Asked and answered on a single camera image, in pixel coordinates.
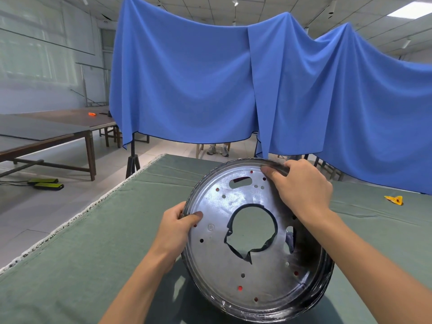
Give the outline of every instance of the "white fringe edge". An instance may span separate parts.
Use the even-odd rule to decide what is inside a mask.
[[[18,264],[20,261],[22,261],[25,257],[27,257],[28,255],[30,255],[33,251],[37,250],[38,248],[40,248],[44,243],[46,243],[47,241],[51,240],[55,235],[58,234],[58,232],[60,232],[61,230],[63,230],[64,228],[70,226],[74,221],[76,221],[78,218],[82,217],[85,213],[89,212],[90,209],[92,209],[94,206],[96,206],[97,204],[99,204],[100,202],[102,202],[103,200],[105,200],[108,196],[110,196],[111,194],[113,194],[116,190],[118,190],[121,186],[125,185],[128,181],[130,181],[131,179],[133,179],[136,175],[138,175],[139,173],[141,173],[142,171],[146,170],[148,167],[150,167],[151,165],[153,165],[156,161],[158,161],[160,158],[162,158],[163,156],[165,156],[166,154],[162,154],[159,155],[157,157],[155,157],[151,162],[147,163],[143,168],[140,168],[137,172],[133,173],[130,177],[128,177],[127,179],[125,179],[123,182],[121,182],[120,184],[118,184],[117,186],[115,186],[113,189],[111,189],[110,191],[108,191],[106,194],[104,194],[103,196],[101,196],[97,201],[93,202],[92,204],[90,204],[87,208],[85,208],[82,212],[76,214],[74,217],[72,217],[71,219],[69,219],[66,223],[63,223],[62,225],[60,225],[59,227],[57,227],[55,230],[53,230],[48,236],[46,236],[45,238],[43,238],[42,240],[40,240],[39,242],[36,242],[34,245],[32,245],[29,249],[27,249],[26,251],[24,251],[21,256],[15,258],[13,261],[11,261],[8,265],[6,265],[5,267],[0,269],[0,275],[4,274],[7,270],[9,270],[10,268],[14,267],[16,264]]]

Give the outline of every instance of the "circular metal plate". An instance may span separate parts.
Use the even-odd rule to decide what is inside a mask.
[[[213,305],[246,321],[271,323],[312,308],[327,288],[334,263],[280,199],[262,174],[263,165],[288,174],[289,169],[278,162],[244,158],[222,164],[202,178],[183,216],[202,211],[204,217],[190,230],[182,257],[198,289]],[[251,178],[251,184],[230,187],[232,180],[244,178]],[[242,257],[227,237],[239,209],[252,205],[271,214],[275,234],[262,249]],[[284,244],[289,244],[290,252]]]

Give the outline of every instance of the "blue curtain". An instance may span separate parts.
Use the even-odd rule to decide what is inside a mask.
[[[187,143],[247,139],[314,153],[356,178],[432,194],[432,66],[381,54],[349,24],[312,40],[288,13],[209,26],[124,0],[110,110],[123,132]]]

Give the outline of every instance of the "shoe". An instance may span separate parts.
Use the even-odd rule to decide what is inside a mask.
[[[222,147],[222,155],[224,157],[228,157],[229,156],[229,154],[228,154],[228,147],[227,146],[223,146]]]
[[[210,146],[209,150],[207,151],[208,155],[213,155],[216,153],[216,147],[215,146]]]

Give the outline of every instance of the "ceiling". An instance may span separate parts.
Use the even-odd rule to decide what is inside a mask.
[[[122,0],[66,0],[98,19],[116,21]],[[145,0],[175,15],[210,25],[250,25],[283,12],[290,12],[309,35],[319,37],[341,24],[353,28],[382,52],[393,56],[432,48],[432,14],[415,20],[388,17],[393,11],[415,0],[337,0],[329,18],[332,0]],[[411,39],[402,49],[406,39]]]

